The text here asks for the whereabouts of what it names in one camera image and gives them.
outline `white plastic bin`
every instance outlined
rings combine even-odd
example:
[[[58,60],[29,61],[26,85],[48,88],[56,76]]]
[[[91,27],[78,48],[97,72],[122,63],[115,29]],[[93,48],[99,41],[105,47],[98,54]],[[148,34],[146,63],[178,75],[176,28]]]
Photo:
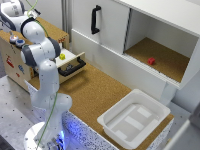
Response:
[[[169,108],[135,89],[97,120],[122,147],[136,149],[169,113]]]

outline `brown work surface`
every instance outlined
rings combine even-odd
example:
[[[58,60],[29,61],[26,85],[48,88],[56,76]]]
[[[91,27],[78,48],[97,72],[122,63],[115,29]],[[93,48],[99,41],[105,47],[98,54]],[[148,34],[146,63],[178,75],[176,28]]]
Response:
[[[45,21],[44,19],[38,17],[37,20],[44,26],[47,30],[49,37],[58,41],[59,39],[68,36],[68,34],[61,29],[57,28],[56,26],[50,24],[49,22]],[[23,39],[26,44],[31,45],[32,43],[23,37],[23,35],[19,32],[12,31],[14,35],[17,35],[19,39]],[[2,37],[5,41],[10,42],[10,33],[6,33],[3,30],[0,31],[0,37]]]
[[[190,60],[149,38],[143,39],[125,53],[147,65],[149,58],[155,58],[155,64],[149,66],[178,82],[181,82]]]
[[[29,83],[39,89],[38,77],[33,78]],[[87,64],[82,72],[62,83],[58,92],[72,97],[73,105],[70,109],[72,113],[123,150],[104,133],[102,126],[97,122],[97,118],[130,93],[131,89]],[[169,115],[137,150],[146,149],[172,119],[173,116]]]

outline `yellow object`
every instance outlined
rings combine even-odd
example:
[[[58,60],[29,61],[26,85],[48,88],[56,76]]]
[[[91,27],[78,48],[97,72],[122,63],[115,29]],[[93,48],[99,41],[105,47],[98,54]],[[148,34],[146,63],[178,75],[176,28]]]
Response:
[[[64,60],[64,59],[65,59],[65,54],[60,54],[59,58],[60,58],[61,60]]]

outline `robotic arm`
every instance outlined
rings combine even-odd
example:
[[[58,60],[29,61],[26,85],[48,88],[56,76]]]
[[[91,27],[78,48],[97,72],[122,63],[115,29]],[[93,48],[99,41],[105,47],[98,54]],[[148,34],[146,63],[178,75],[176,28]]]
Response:
[[[57,94],[59,75],[56,64],[51,60],[60,55],[60,46],[57,41],[45,37],[43,28],[35,22],[33,17],[27,16],[24,5],[19,0],[8,0],[0,4],[0,21],[11,30],[21,32],[33,43],[22,49],[21,58],[28,66],[38,67],[40,89],[31,98],[32,105],[46,110],[46,120],[51,118],[49,122],[45,122],[35,137],[35,141],[41,141],[39,146],[49,150],[48,143],[53,139],[55,143],[57,135],[63,130],[62,113],[72,106],[70,96]]]

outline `handle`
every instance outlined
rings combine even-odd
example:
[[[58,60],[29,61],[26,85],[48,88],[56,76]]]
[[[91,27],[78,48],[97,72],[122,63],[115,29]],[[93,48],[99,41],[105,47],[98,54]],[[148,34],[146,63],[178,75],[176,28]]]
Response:
[[[94,8],[92,10],[92,25],[91,25],[91,30],[92,30],[92,34],[96,34],[98,33],[100,30],[98,28],[96,28],[96,12],[101,10],[101,7],[96,5],[96,8]]]
[[[59,74],[61,76],[66,77],[66,76],[69,76],[70,74],[76,72],[77,70],[83,68],[86,65],[86,63],[80,57],[77,58],[77,61],[79,62],[79,65],[75,66],[69,70],[66,69],[65,71],[63,71],[61,68],[58,68]]]

